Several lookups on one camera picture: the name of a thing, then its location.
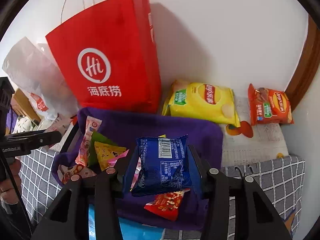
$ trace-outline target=pink candy wrapper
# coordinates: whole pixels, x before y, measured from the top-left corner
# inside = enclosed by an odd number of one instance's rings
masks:
[[[109,167],[114,167],[116,162],[117,162],[117,160],[120,159],[120,158],[126,157],[128,152],[129,152],[129,150],[126,150],[124,153],[120,154],[119,156],[108,160]],[[135,171],[134,176],[133,176],[131,188],[133,188],[134,184],[136,183],[136,181],[138,179],[138,176],[139,176],[140,170],[141,170],[141,159],[139,158],[139,161],[138,161],[138,164],[137,164],[137,167],[136,167],[136,171]]]
[[[129,150],[126,150],[124,153],[121,153],[117,157],[114,157],[112,159],[107,160],[107,162],[109,163],[109,167],[115,166],[117,160],[122,158],[122,157],[126,157],[128,152],[129,152]]]
[[[102,120],[94,118],[92,116],[87,116],[85,125],[85,134],[82,139],[78,156],[75,160],[76,164],[81,164],[83,166],[88,165],[88,149],[91,141],[91,136],[94,131],[97,131],[102,123]]]

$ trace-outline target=blue snack package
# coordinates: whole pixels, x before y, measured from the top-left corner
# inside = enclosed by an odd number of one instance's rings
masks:
[[[192,185],[188,171],[187,138],[141,137],[137,139],[141,170],[133,196],[178,191]]]

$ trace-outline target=chinese characters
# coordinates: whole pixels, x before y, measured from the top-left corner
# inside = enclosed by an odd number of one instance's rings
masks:
[[[119,86],[101,86],[101,87],[88,87],[91,96],[101,97],[121,97],[121,89]]]
[[[262,105],[257,105],[257,116],[262,115]]]

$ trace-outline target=red paper bag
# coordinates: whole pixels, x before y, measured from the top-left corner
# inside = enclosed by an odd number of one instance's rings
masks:
[[[149,0],[106,0],[46,39],[82,106],[155,113],[161,96]]]

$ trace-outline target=finger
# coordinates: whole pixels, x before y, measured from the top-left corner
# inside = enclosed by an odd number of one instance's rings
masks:
[[[21,179],[19,176],[14,176],[14,181],[16,182],[17,186],[20,187],[21,186]],[[2,192],[5,192],[9,189],[12,189],[13,188],[13,185],[11,183],[11,180],[10,179],[6,179],[2,182],[0,182],[0,190]]]
[[[14,162],[10,165],[10,170],[13,176],[17,176],[21,169],[21,161],[15,159]]]
[[[14,191],[14,189],[10,189],[6,192],[3,192],[1,194],[1,198],[3,199],[3,201],[7,204],[13,205],[13,204],[17,204],[19,202],[18,196],[16,194],[16,192]]]

